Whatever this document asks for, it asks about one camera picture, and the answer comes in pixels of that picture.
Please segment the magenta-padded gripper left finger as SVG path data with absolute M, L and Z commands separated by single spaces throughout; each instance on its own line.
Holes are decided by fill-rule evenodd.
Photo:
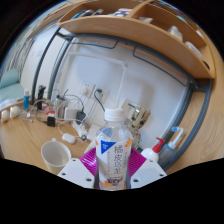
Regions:
M 59 177 L 84 188 L 93 189 L 97 175 L 96 149 L 80 158 L 72 158 L 58 174 Z

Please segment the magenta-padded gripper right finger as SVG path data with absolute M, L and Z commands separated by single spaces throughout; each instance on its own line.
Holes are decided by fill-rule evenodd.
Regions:
M 166 176 L 160 165 L 147 160 L 137 150 L 132 149 L 127 167 L 127 188 L 135 189 L 146 186 Z

